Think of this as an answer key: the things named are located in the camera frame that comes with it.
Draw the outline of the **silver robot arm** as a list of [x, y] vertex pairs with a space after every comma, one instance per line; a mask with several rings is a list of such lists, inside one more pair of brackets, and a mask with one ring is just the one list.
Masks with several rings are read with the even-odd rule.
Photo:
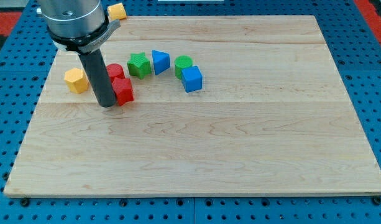
[[110, 21], [101, 0], [38, 0], [37, 11], [60, 50], [87, 55], [98, 49], [120, 28]]

